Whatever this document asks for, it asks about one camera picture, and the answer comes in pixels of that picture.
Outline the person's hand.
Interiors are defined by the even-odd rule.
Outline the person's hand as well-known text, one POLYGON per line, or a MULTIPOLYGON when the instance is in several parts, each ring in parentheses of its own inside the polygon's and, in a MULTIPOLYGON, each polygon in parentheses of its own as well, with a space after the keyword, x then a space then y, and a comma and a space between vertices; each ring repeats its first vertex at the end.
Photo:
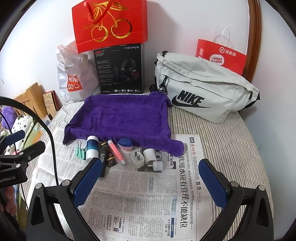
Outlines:
POLYGON ((6 198, 6 205, 1 204, 1 212, 5 210, 11 215, 16 215, 16 202, 15 202, 15 190, 13 186, 6 187, 3 189, 4 197, 6 198))

